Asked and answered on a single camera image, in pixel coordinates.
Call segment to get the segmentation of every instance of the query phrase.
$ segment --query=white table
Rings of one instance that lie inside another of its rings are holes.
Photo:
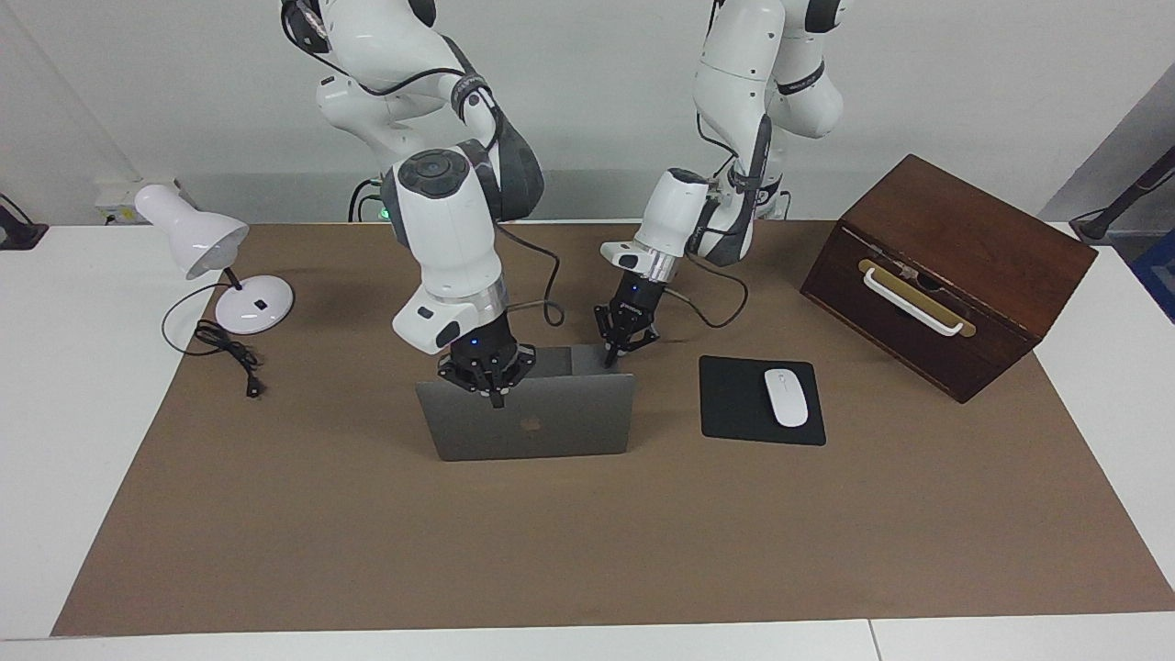
[[[58,227],[0,252],[0,659],[1175,659],[1175,614],[36,640],[175,375],[159,317],[212,281],[186,282],[149,227]],[[1171,581],[1175,326],[1101,249],[1038,356]]]

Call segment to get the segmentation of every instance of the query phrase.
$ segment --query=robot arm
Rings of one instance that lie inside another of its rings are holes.
[[[633,241],[600,248],[625,270],[612,301],[596,308],[609,364],[657,340],[656,306],[683,255],[717,265],[746,255],[753,218],[780,195],[786,134],[821,137],[840,120],[844,101],[825,75],[824,35],[851,5],[716,0],[693,99],[699,131],[704,121],[732,157],[713,181],[680,169],[663,175]]]
[[[317,58],[340,74],[320,86],[320,107],[387,168],[384,207],[421,264],[421,285],[392,328],[428,355],[449,350],[438,375],[502,407],[535,350],[510,332],[495,223],[538,203],[538,160],[464,53],[430,28],[430,0],[283,2],[291,41],[316,58],[334,54],[337,65]],[[400,121],[445,103],[475,139],[403,157],[421,144]]]

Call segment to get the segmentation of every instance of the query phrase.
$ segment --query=white mouse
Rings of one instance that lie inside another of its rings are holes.
[[[808,413],[800,378],[791,370],[768,370],[763,378],[767,383],[776,421],[784,427],[803,427]]]

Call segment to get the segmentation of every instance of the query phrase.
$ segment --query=brown wooden box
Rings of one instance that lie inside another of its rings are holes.
[[[965,403],[1040,344],[1094,256],[909,155],[837,223],[801,290]]]

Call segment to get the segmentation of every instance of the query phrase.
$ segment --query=white desk lamp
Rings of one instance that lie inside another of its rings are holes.
[[[249,232],[240,220],[196,210],[175,190],[146,186],[135,195],[135,208],[167,232],[172,256],[188,279],[223,269],[231,288],[216,302],[216,322],[234,336],[261,333],[286,318],[294,306],[294,289],[281,277],[257,275],[237,279],[230,268]]]

